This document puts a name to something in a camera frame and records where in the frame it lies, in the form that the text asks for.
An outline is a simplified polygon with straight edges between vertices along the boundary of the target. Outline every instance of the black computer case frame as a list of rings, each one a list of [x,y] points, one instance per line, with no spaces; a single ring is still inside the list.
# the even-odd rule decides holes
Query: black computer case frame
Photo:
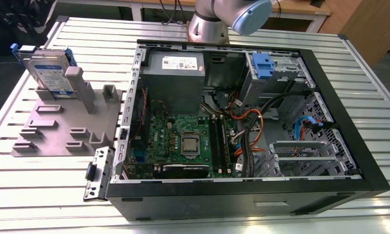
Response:
[[[138,40],[138,44],[162,45],[164,50],[213,44]],[[221,50],[266,48],[245,45],[214,45]],[[337,96],[311,50],[291,49],[302,57],[323,102],[341,130],[346,146],[358,165],[362,179],[289,180],[199,183],[116,183],[109,184],[106,198],[128,220],[223,218],[267,215],[306,215],[357,198],[375,196],[390,190],[351,118]],[[283,202],[297,209],[283,212]]]

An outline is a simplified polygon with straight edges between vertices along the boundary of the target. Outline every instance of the metal worktable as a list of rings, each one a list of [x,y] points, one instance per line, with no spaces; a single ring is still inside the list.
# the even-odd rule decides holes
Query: metal worktable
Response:
[[[390,94],[347,40],[337,35],[259,31],[230,43],[311,49],[390,183]],[[57,22],[48,48],[69,45],[92,87],[126,90],[137,39],[186,40],[185,28],[160,23],[70,18]],[[82,203],[90,156],[10,156],[34,106],[25,72],[0,111],[0,230],[64,233],[390,233],[390,191],[318,215],[128,222],[109,202]]]

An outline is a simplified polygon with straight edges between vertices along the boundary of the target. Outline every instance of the green circuit board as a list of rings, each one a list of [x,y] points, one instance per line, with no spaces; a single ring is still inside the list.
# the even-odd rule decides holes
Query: green circuit board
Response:
[[[202,164],[209,166],[210,178],[233,177],[229,158],[225,168],[219,171],[213,169],[209,134],[209,117],[152,117],[145,160],[144,163],[134,164],[133,169],[138,178],[152,179],[152,167],[156,164]],[[182,155],[182,137],[198,139],[197,156]]]

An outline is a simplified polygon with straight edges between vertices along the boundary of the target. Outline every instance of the cpu socket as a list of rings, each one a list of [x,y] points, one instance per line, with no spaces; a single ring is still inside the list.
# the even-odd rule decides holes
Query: cpu socket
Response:
[[[181,155],[187,159],[194,159],[199,153],[199,136],[181,135]]]

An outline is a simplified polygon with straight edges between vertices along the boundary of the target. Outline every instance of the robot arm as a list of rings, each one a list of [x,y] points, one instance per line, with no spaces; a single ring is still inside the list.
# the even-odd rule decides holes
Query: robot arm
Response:
[[[241,35],[249,35],[263,25],[270,13],[270,0],[197,0],[189,25],[190,40],[225,43],[227,26]]]

